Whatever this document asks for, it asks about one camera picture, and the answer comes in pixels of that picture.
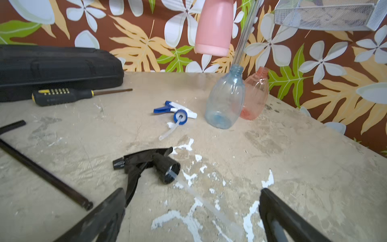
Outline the blue white spray nozzle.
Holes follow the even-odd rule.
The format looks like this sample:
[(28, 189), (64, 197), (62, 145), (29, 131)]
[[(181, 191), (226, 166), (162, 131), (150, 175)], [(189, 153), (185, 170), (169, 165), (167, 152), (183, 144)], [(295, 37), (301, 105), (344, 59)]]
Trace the blue white spray nozzle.
[(198, 114), (188, 109), (185, 106), (182, 106), (178, 103), (172, 101), (166, 101), (163, 107), (155, 108), (153, 110), (154, 114), (164, 114), (164, 113), (173, 113), (174, 123), (170, 126), (169, 130), (162, 134), (159, 137), (159, 140), (162, 141), (169, 137), (178, 126), (184, 125), (188, 119), (196, 119)]

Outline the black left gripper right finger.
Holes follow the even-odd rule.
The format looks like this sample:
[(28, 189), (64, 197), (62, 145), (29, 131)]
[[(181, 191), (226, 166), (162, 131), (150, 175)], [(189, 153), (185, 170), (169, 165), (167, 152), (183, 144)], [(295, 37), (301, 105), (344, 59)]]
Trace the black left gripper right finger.
[(267, 188), (261, 190), (259, 214), (268, 242), (328, 242), (329, 239)]

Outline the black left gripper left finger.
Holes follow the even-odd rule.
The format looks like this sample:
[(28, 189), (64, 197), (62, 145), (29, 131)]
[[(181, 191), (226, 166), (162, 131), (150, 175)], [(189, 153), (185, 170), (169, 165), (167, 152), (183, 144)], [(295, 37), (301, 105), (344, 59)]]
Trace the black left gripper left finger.
[(126, 212), (125, 192), (116, 189), (57, 242), (115, 242)]

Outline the clear blue spray bottle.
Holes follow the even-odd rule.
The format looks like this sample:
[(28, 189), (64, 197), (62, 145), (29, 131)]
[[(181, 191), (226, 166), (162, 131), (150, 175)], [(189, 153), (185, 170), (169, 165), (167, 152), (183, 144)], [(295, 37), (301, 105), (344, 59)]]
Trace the clear blue spray bottle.
[(205, 111), (205, 119), (211, 126), (226, 130), (238, 120), (246, 93), (242, 74), (243, 67), (233, 65), (211, 90)]

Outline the opaque pink spray bottle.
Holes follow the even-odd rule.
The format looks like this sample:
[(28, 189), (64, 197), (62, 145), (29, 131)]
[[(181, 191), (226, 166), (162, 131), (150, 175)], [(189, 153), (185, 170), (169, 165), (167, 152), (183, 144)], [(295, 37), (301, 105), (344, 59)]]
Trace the opaque pink spray bottle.
[(233, 1), (207, 0), (198, 23), (195, 52), (224, 57), (232, 39)]

